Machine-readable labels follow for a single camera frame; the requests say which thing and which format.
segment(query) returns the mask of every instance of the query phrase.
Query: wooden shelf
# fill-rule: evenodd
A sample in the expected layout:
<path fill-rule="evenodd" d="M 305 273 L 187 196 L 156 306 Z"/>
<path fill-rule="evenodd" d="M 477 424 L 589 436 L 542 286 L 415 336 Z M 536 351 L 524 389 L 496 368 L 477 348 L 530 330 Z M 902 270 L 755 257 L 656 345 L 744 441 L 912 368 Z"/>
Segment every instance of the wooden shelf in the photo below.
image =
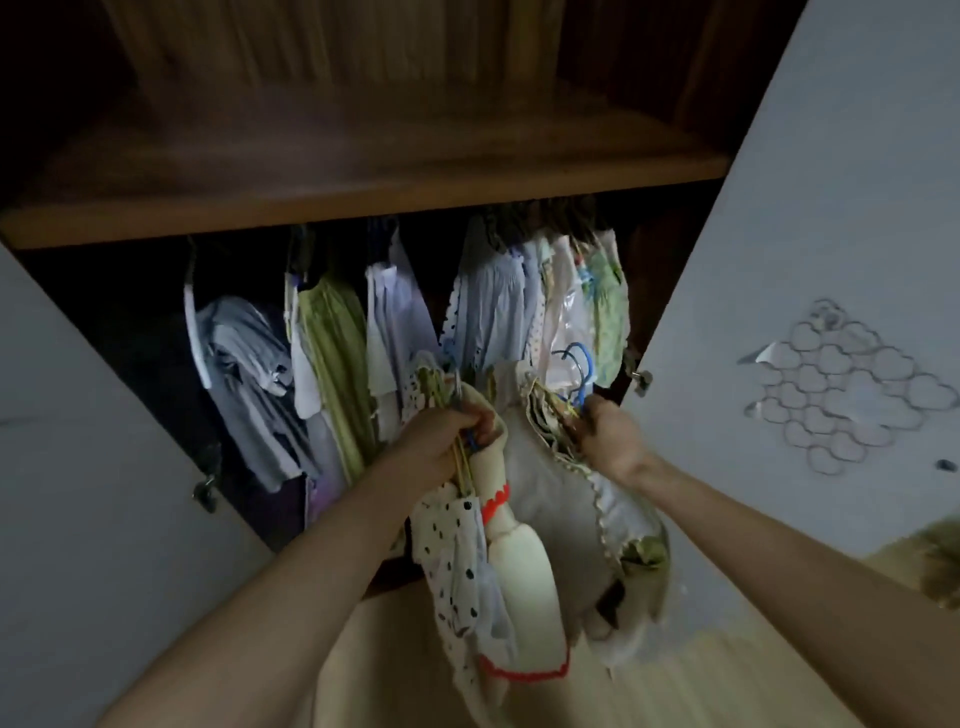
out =
<path fill-rule="evenodd" d="M 56 151 L 0 231 L 44 248 L 694 182 L 729 163 L 563 88 L 159 85 Z"/>

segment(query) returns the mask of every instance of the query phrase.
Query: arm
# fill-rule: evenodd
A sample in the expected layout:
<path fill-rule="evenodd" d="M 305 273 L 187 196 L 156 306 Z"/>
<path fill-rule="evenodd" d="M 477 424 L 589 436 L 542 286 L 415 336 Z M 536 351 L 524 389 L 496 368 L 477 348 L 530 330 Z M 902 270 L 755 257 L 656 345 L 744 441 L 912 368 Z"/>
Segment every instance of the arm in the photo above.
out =
<path fill-rule="evenodd" d="M 588 420 L 590 464 L 673 519 L 866 725 L 955 724 L 956 617 L 667 463 L 612 402 L 591 399 Z"/>
<path fill-rule="evenodd" d="M 102 728 L 274 728 L 292 717 L 417 498 L 454 471 L 475 414 L 427 410 L 343 498 L 123 695 Z"/>

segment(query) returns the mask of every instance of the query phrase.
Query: hand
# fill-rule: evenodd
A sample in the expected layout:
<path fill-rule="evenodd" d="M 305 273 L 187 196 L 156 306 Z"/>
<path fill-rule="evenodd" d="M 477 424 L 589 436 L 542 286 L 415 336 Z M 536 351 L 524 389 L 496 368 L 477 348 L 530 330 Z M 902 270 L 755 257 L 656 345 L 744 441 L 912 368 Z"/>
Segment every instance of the hand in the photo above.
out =
<path fill-rule="evenodd" d="M 590 395 L 584 416 L 566 425 L 588 465 L 618 485 L 643 491 L 648 476 L 669 468 L 644 444 L 634 418 L 599 395 Z"/>
<path fill-rule="evenodd" d="M 463 412 L 433 407 L 420 412 L 400 432 L 386 457 L 413 476 L 420 493 L 443 485 L 456 471 L 453 443 L 462 430 L 472 429 L 477 446 L 494 439 L 492 410 L 464 403 Z"/>

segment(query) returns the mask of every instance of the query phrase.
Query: green garment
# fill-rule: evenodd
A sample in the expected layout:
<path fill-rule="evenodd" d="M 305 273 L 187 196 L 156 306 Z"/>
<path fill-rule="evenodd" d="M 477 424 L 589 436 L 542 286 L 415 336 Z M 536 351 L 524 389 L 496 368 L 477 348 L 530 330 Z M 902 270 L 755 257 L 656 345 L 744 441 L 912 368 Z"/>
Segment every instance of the green garment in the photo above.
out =
<path fill-rule="evenodd" d="M 330 275 L 300 291 L 303 347 L 349 484 L 379 452 L 367 386 L 367 325 L 353 289 Z"/>
<path fill-rule="evenodd" d="M 595 249 L 587 261 L 591 282 L 594 333 L 594 371 L 596 384 L 609 387 L 620 373 L 624 331 L 630 316 L 629 302 L 622 285 L 623 272 L 603 248 Z"/>

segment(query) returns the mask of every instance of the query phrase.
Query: wardrobe door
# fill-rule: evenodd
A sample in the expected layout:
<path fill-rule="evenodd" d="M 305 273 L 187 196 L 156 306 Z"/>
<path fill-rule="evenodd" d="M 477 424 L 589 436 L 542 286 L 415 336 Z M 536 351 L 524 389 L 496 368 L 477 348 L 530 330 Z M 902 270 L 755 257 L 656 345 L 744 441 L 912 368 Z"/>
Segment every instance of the wardrobe door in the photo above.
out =
<path fill-rule="evenodd" d="M 624 400 L 664 456 L 857 557 L 960 506 L 958 65 L 951 0 L 808 3 Z M 791 340 L 785 373 L 741 363 Z M 741 602 L 673 547 L 681 637 Z"/>
<path fill-rule="evenodd" d="M 269 552 L 0 246 L 0 725 L 92 725 Z"/>

